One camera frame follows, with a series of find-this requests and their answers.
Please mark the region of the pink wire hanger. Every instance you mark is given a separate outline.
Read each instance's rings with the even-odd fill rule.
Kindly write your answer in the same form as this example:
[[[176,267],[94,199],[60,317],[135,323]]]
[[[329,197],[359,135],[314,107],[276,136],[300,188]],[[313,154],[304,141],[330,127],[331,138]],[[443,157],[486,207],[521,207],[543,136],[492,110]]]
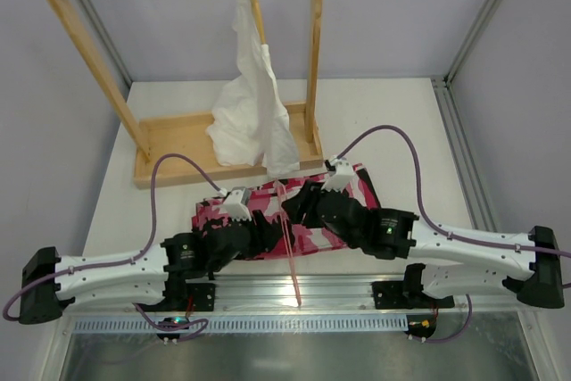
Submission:
[[[298,281],[298,278],[296,275],[296,269],[295,269],[295,264],[294,264],[294,254],[293,254],[292,245],[291,245],[291,236],[290,236],[290,231],[289,231],[289,227],[288,227],[288,223],[287,223],[286,212],[282,207],[282,203],[284,202],[284,197],[286,196],[285,187],[279,180],[276,179],[274,181],[274,188],[276,189],[276,192],[277,192],[277,207],[279,210],[279,217],[280,217],[281,228],[282,228],[282,232],[283,232],[283,240],[285,243],[285,250],[286,250],[286,255],[287,255],[287,260],[288,260],[288,265],[289,265],[289,270],[290,270],[290,277],[291,277],[293,288],[294,288],[295,300],[296,300],[297,307],[301,308],[302,307],[302,295],[301,295],[301,290],[300,290],[300,286],[299,286],[299,281]]]

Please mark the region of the pink camouflage trousers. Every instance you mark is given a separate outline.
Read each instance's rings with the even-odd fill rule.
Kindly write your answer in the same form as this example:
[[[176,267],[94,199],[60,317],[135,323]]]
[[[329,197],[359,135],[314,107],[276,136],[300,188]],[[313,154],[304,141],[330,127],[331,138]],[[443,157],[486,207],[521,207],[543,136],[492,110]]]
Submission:
[[[381,208],[377,198],[377,193],[370,180],[367,169],[362,164],[353,166],[355,176],[350,180],[343,194],[356,199],[361,205],[368,209]],[[326,173],[299,178],[280,179],[282,203],[293,200],[305,186],[305,183],[322,184],[327,178]],[[278,208],[278,191],[276,182],[268,182],[261,186],[247,188],[251,191],[248,207],[252,221],[246,221],[247,227],[255,227],[251,233],[251,242],[247,250],[241,251],[237,260],[257,261],[276,260],[287,258],[286,242],[284,240],[284,230],[282,228],[282,215],[285,216],[290,237],[290,245],[293,257],[337,251],[349,248],[348,245],[334,233],[325,227],[318,225],[317,215],[310,216],[310,197],[307,196],[306,214],[308,225],[302,223],[292,223],[293,209],[289,211]],[[195,215],[192,218],[193,232],[202,232],[206,236],[207,232],[229,227],[234,221],[230,218],[225,209],[222,208],[221,197],[205,199],[195,206]]]

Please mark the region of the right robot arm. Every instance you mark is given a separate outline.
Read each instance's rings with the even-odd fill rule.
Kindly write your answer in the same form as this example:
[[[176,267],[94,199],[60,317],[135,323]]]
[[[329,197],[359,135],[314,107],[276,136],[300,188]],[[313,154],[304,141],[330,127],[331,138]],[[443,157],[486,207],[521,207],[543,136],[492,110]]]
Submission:
[[[413,259],[403,279],[406,295],[505,294],[537,308],[565,305],[563,252],[550,228],[519,234],[453,229],[410,211],[369,208],[347,191],[313,181],[281,207],[292,223],[324,228],[366,255]]]

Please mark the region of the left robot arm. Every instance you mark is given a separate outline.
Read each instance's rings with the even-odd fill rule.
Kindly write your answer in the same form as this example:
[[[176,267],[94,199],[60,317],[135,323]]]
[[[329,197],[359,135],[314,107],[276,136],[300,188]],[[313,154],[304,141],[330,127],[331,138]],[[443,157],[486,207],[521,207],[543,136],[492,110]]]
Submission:
[[[178,233],[139,253],[81,258],[44,247],[21,274],[17,322],[36,325],[60,318],[73,306],[135,303],[148,311],[179,311],[187,282],[213,279],[234,260],[271,252],[292,235],[287,216],[256,210],[249,220],[215,220]]]

